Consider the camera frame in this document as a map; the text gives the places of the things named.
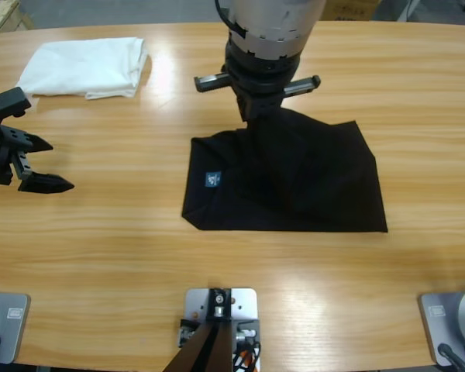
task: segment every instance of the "metal mounting plate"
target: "metal mounting plate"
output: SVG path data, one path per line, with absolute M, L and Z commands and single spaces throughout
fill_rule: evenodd
M 27 295 L 0 293 L 0 363 L 10 364 L 16 359 L 28 307 Z
M 232 288 L 231 316 L 234 320 L 258 319 L 257 293 L 252 288 Z M 207 315 L 208 288 L 193 288 L 186 293 L 184 318 L 204 322 Z
M 439 354 L 439 344 L 445 343 L 451 346 L 453 352 L 462 360 L 465 360 L 465 348 L 457 335 L 456 320 L 458 304 L 463 292 L 431 293 L 424 294 L 420 298 L 422 317 L 428 333 L 429 348 L 432 358 L 440 366 L 450 366 L 451 363 Z

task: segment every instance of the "folded garment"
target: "folded garment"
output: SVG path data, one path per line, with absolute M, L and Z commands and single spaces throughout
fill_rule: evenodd
M 31 95 L 134 97 L 147 56 L 136 37 L 45 43 L 16 86 Z
M 191 141 L 183 217 L 204 230 L 388 230 L 375 158 L 357 124 L 287 109 Z

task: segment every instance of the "cardboard box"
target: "cardboard box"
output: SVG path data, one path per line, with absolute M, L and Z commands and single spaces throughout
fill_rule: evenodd
M 322 21 L 368 21 L 381 0 L 327 0 Z

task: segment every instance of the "sticker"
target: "sticker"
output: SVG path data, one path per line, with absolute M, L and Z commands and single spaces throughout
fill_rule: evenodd
M 22 312 L 21 308 L 10 308 L 7 313 L 7 319 L 22 319 Z
M 205 187 L 216 188 L 220 184 L 220 176 L 222 172 L 207 172 L 205 175 Z
M 429 306 L 429 314 L 431 316 L 446 316 L 444 306 L 442 305 Z

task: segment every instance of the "blue label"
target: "blue label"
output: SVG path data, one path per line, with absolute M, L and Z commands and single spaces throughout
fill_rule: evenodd
M 207 172 L 205 175 L 205 187 L 216 188 L 220 184 L 220 175 L 222 172 Z

